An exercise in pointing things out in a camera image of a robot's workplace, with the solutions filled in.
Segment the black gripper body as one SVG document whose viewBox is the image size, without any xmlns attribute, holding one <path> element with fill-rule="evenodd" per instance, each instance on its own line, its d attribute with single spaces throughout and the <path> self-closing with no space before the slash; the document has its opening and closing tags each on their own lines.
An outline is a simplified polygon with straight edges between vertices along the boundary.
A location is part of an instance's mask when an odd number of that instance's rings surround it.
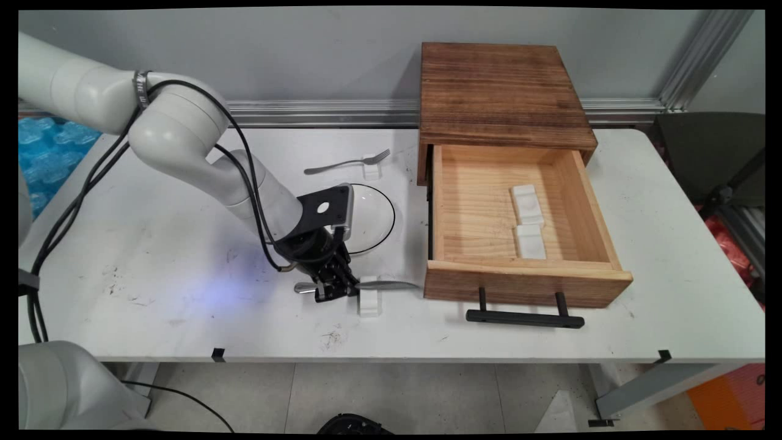
<svg viewBox="0 0 782 440">
<path fill-rule="evenodd" d="M 320 273 L 325 268 L 348 268 L 349 252 L 344 243 L 345 230 L 315 229 L 276 242 L 276 252 L 287 262 L 304 267 L 305 273 Z"/>
</svg>

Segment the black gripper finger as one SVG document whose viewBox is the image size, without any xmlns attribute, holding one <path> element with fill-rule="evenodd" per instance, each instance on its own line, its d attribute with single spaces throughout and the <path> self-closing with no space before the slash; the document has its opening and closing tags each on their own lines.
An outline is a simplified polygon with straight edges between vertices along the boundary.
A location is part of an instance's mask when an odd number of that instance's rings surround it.
<svg viewBox="0 0 782 440">
<path fill-rule="evenodd" d="M 355 278 L 349 263 L 335 262 L 334 264 L 334 297 L 357 297 L 360 289 L 357 287 L 359 280 Z"/>
<path fill-rule="evenodd" d="M 340 276 L 330 268 L 323 268 L 315 278 L 316 303 L 327 303 L 342 297 L 342 281 Z"/>
</svg>

